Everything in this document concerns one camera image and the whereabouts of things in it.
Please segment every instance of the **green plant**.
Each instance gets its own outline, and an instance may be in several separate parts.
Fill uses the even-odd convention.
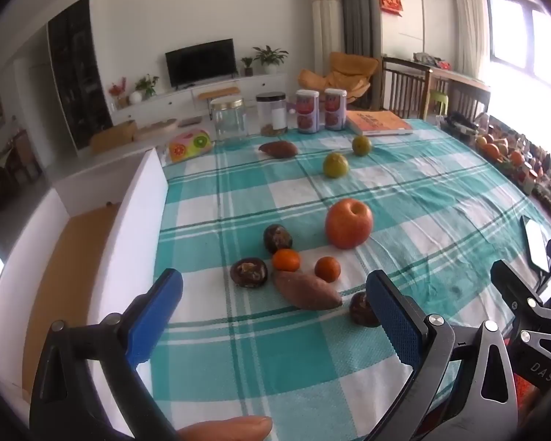
[[[283,51],[280,48],[272,50],[268,45],[266,45],[266,48],[264,50],[261,48],[258,48],[257,46],[254,46],[253,49],[257,51],[257,55],[254,59],[261,61],[262,65],[263,64],[279,65],[284,62],[284,58],[287,58],[289,54],[288,51]]]
[[[159,80],[159,76],[153,76],[151,78],[151,75],[147,73],[147,76],[143,76],[137,84],[135,85],[135,89],[137,91],[145,91],[146,97],[155,96],[155,85],[157,84],[157,81]]]
[[[245,65],[245,68],[250,68],[251,63],[253,63],[253,58],[247,56],[245,58],[241,58],[241,61],[242,61],[242,64]]]

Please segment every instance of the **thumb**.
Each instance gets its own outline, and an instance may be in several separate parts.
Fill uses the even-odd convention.
[[[270,417],[240,416],[224,421],[204,421],[177,431],[183,441],[263,441],[271,432]]]

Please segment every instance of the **dark glass cabinet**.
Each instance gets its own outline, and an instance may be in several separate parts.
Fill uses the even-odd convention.
[[[78,150],[112,127],[92,39],[89,0],[79,0],[47,24],[51,66],[69,131]]]

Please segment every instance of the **gray curtain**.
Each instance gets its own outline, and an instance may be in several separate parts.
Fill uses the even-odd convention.
[[[381,56],[379,0],[342,0],[345,51],[362,56]],[[377,108],[381,78],[374,75],[370,90],[355,101],[359,107]]]

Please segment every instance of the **teal plaid tablecloth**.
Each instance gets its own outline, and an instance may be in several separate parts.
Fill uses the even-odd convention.
[[[268,415],[272,440],[353,440],[369,433],[411,369],[400,364],[382,328],[355,326],[351,296],[383,269],[426,313],[502,330],[512,313],[489,281],[498,259],[533,277],[525,261],[522,214],[551,227],[529,199],[481,157],[422,121],[408,136],[373,138],[368,157],[351,153],[350,132],[291,132],[300,155],[274,160],[258,151],[273,139],[218,146],[165,168],[169,192],[156,276],[174,267],[184,296],[151,358],[153,397],[176,428],[210,419]],[[323,160],[338,150],[351,170],[331,180]],[[370,239],[355,250],[327,244],[327,209],[360,199],[375,216]],[[261,257],[262,233],[280,223],[294,237],[301,269],[335,256],[342,272],[333,311],[292,308],[268,282],[236,287],[229,267]],[[447,393],[454,371],[443,382]]]

